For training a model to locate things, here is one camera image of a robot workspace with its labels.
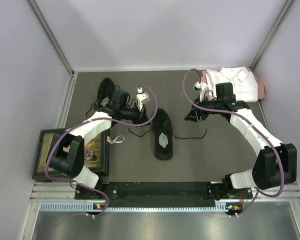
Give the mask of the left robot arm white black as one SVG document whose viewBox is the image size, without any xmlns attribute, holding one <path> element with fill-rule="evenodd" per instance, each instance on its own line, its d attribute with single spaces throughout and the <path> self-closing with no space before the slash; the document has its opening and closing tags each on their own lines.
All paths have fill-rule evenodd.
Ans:
<svg viewBox="0 0 300 240">
<path fill-rule="evenodd" d="M 102 180 L 85 165 L 86 145 L 102 132 L 109 130 L 114 123 L 130 120 L 133 125 L 140 125 L 148 121 L 144 106 L 149 101 L 148 93 L 139 88 L 133 107 L 128 105 L 128 97 L 128 92 L 115 90 L 108 97 L 108 101 L 103 102 L 81 124 L 65 131 L 57 129 L 53 133 L 46 168 L 82 184 L 92 198 L 100 197 L 103 194 Z"/>
</svg>

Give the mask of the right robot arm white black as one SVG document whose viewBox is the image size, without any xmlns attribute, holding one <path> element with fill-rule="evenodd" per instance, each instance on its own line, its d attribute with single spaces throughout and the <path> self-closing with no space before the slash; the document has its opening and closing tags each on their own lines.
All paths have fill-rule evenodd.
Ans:
<svg viewBox="0 0 300 240">
<path fill-rule="evenodd" d="M 211 114 L 220 114 L 247 140 L 256 154 L 252 169 L 226 175 L 223 192 L 227 197 L 236 197 L 242 189 L 273 187 L 283 189 L 297 178 L 297 149 L 293 144 L 284 144 L 274 137 L 254 116 L 250 106 L 236 100 L 233 85 L 229 82 L 216 85 L 216 97 L 208 98 L 208 85 L 198 81 L 194 89 L 199 96 L 192 102 L 187 121 L 204 121 Z"/>
</svg>

